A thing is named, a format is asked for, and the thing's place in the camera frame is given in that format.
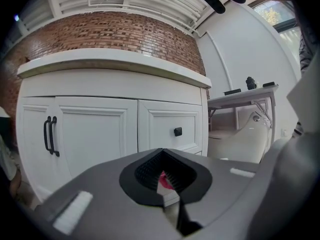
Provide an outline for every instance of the white drawer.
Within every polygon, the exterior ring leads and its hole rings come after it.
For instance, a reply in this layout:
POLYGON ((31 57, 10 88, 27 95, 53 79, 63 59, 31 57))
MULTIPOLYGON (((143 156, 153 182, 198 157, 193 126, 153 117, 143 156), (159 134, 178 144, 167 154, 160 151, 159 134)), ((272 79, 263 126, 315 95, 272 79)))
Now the white drawer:
POLYGON ((139 100, 138 151, 154 148, 199 153, 203 145, 201 105, 139 100), (182 128, 182 135, 175 129, 182 128))

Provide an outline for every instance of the black cabinet handle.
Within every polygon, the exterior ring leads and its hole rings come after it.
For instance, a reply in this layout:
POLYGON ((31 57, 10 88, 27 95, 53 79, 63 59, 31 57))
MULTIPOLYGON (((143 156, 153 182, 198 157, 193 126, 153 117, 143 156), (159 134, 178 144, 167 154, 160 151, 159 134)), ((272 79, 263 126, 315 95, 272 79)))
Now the black cabinet handle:
POLYGON ((182 127, 178 127, 174 129, 174 136, 178 137, 182 135, 182 127))
POLYGON ((45 145, 45 149, 50 151, 50 154, 52 155, 53 152, 50 148, 48 148, 48 137, 47 137, 47 123, 51 122, 51 116, 48 116, 48 119, 46 121, 44 121, 44 125, 43 125, 43 137, 44 137, 44 145, 45 145))
POLYGON ((60 153, 59 153, 58 151, 55 151, 54 134, 53 134, 53 131, 52 131, 52 125, 53 125, 54 123, 56 123, 56 122, 57 122, 57 117, 54 116, 54 117, 52 118, 52 121, 50 122, 50 125, 49 125, 49 137, 50 137, 50 145, 51 145, 51 151, 52 151, 52 153, 50 152, 50 154, 55 153, 55 155, 56 155, 57 157, 60 157, 60 153))

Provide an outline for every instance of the brick wall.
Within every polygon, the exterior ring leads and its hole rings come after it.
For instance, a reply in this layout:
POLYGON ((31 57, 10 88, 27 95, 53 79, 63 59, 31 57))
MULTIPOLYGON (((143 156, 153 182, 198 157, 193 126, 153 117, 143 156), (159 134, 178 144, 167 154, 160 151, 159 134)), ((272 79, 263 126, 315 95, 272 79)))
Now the brick wall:
POLYGON ((13 118, 21 80, 18 67, 45 55, 81 48, 112 48, 147 54, 205 75, 193 37, 159 20, 124 12, 93 12, 54 21, 31 33, 0 63, 0 106, 13 118))

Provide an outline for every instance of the white ceiling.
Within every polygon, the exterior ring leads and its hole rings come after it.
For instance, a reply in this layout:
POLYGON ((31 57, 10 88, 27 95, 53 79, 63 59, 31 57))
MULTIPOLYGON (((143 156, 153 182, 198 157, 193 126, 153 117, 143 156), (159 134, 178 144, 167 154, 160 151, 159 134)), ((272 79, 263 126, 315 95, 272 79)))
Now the white ceiling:
POLYGON ((92 11, 142 14, 189 35, 214 12, 204 0, 30 0, 20 12, 20 20, 8 33, 1 53, 3 55, 21 38, 52 21, 92 11))

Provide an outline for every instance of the white cabinet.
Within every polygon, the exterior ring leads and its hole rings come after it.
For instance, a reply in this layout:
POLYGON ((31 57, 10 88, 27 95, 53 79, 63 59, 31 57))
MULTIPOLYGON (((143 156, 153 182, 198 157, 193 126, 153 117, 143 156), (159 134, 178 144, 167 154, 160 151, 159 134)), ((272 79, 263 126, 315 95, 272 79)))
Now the white cabinet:
POLYGON ((65 157, 57 157, 51 148, 49 125, 53 119, 54 97, 20 98, 17 108, 17 140, 28 180, 40 201, 71 180, 65 157))
POLYGON ((138 101, 56 97, 60 155, 74 178, 86 169, 138 152, 138 101))
POLYGON ((138 149, 178 149, 196 154, 203 146, 203 111, 200 105, 139 100, 138 149), (182 128, 176 136, 175 129, 182 128))

